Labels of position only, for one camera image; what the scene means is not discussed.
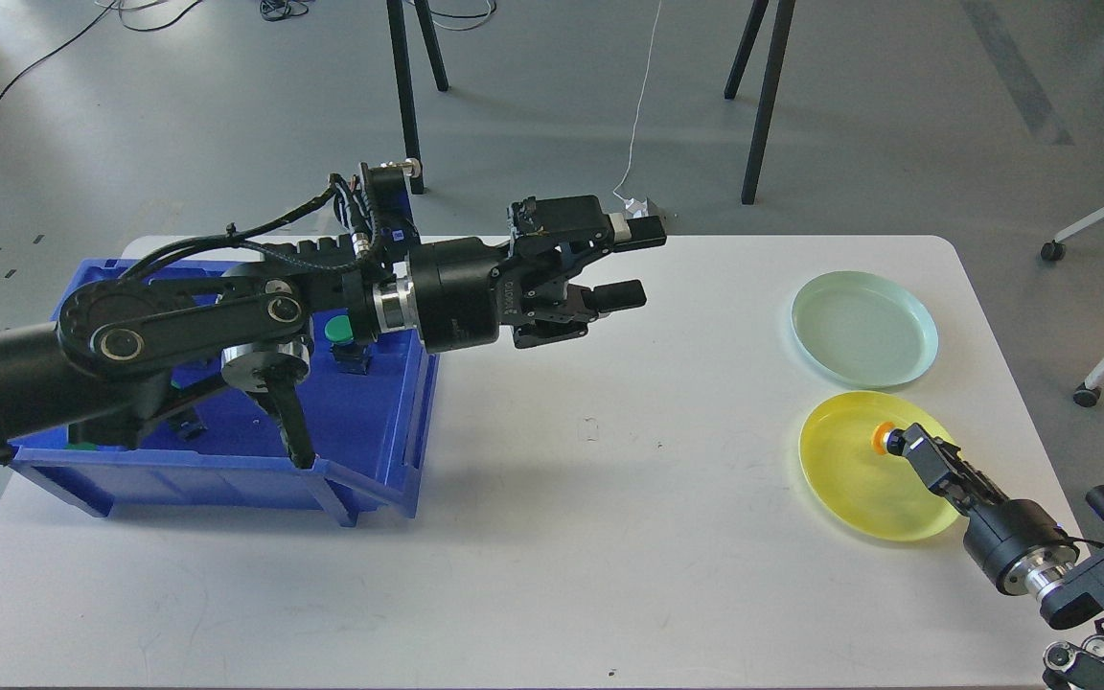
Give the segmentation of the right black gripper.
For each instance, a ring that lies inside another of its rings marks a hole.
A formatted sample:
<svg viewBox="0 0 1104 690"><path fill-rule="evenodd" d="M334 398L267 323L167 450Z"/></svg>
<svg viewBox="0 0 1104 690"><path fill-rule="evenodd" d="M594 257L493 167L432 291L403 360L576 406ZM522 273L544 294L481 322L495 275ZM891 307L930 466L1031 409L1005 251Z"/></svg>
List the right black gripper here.
<svg viewBox="0 0 1104 690"><path fill-rule="evenodd" d="M898 429L903 458L932 493L968 514L963 545L984 575L1008 597L1045 597L1078 563L1065 530L1031 499L1008 499L959 452L919 424Z"/></svg>

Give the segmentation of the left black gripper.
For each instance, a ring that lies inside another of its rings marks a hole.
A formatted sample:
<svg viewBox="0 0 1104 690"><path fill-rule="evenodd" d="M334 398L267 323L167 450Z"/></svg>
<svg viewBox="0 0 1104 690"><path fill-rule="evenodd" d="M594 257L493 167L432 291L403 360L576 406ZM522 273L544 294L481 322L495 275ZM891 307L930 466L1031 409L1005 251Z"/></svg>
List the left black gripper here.
<svg viewBox="0 0 1104 690"><path fill-rule="evenodd" d="M605 214L599 197L526 197L508 211L509 238L433 241L410 250L407 274L372 289L383 332L416 331L433 354L491 344L512 329L518 349L578 339L588 323L648 302L640 280L577 287L605 255L664 247L662 217Z"/></svg>

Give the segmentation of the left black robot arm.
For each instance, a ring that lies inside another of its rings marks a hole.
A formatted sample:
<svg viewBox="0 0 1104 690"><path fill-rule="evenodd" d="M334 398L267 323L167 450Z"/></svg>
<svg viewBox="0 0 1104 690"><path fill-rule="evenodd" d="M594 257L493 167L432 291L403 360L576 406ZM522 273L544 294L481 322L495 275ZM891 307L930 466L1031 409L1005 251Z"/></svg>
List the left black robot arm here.
<svg viewBox="0 0 1104 690"><path fill-rule="evenodd" d="M413 517L437 357L578 339L647 301L584 267L660 247L596 197L527 199L509 238L422 241L416 160L363 163L241 232L172 241L0 332L0 464L87 514L118 505Z"/></svg>

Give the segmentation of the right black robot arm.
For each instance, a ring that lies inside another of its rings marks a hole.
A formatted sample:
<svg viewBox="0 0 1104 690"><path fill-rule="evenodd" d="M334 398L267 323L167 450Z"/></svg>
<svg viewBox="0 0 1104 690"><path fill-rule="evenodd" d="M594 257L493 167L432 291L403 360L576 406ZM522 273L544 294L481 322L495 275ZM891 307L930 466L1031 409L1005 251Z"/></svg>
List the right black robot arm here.
<svg viewBox="0 0 1104 690"><path fill-rule="evenodd" d="M926 486L968 520L963 546L995 590L1008 597L1029 594L1054 630L1092 623L1082 643L1045 648L1043 683L1050 689L1104 689L1104 542L1079 558L1079 539L1031 499L1009 498L989 477L962 458L959 446L919 424L881 425L873 448L906 458ZM1104 485L1089 490L1091 510L1104 521Z"/></svg>

